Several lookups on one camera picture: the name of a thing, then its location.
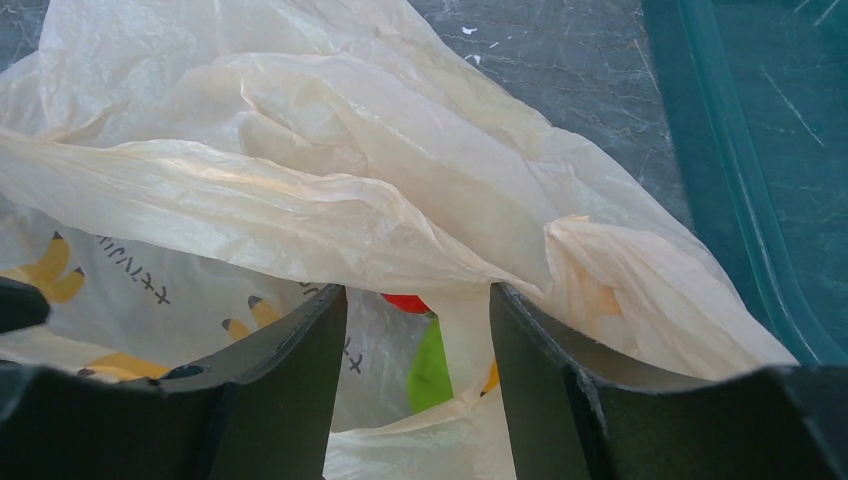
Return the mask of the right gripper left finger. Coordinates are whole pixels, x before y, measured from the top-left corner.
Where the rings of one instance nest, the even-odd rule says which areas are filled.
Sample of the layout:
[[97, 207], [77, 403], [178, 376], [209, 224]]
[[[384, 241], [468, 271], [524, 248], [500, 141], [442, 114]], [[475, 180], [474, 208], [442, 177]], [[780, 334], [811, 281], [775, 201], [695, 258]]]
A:
[[1, 368], [5, 479], [318, 479], [343, 357], [345, 290], [159, 379]]

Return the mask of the orange plastic bag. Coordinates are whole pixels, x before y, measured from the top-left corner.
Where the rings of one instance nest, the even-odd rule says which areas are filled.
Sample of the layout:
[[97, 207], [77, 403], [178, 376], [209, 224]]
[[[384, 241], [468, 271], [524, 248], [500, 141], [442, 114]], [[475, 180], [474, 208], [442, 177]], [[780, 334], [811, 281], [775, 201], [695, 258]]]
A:
[[[1, 76], [1, 273], [52, 322], [22, 364], [104, 383], [218, 352], [352, 288], [361, 400], [334, 479], [511, 479], [489, 288], [652, 366], [793, 355], [614, 159], [456, 55], [403, 1], [53, 1]], [[407, 376], [439, 318], [454, 398]]]

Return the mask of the green fake fruit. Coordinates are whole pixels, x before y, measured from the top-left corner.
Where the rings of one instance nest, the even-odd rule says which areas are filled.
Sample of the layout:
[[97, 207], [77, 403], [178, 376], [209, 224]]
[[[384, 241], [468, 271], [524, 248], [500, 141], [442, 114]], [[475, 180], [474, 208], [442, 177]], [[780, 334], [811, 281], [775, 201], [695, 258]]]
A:
[[439, 318], [435, 313], [428, 313], [426, 317], [430, 323], [407, 376], [407, 397], [414, 413], [454, 398]]

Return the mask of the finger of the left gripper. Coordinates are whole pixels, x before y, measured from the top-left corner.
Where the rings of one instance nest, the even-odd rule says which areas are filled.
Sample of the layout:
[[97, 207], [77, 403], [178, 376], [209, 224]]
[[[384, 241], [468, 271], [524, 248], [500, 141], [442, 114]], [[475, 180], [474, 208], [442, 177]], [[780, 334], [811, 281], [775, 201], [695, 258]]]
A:
[[0, 322], [6, 334], [44, 324], [51, 307], [36, 287], [9, 278], [1, 278]]

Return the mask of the red orange fake fruit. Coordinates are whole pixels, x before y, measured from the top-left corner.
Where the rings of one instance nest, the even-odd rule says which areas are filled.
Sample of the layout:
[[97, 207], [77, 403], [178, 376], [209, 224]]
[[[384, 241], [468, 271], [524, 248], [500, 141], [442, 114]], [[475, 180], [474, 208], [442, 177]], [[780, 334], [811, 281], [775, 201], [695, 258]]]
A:
[[416, 295], [383, 294], [382, 297], [405, 313], [426, 315], [431, 312], [431, 309]]

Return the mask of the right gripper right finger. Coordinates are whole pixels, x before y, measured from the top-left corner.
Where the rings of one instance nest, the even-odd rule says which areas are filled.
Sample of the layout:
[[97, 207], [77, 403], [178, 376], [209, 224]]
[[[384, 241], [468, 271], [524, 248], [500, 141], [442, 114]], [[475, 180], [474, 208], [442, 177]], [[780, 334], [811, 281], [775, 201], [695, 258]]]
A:
[[490, 320], [521, 479], [843, 479], [847, 371], [711, 382], [621, 354], [506, 284]]

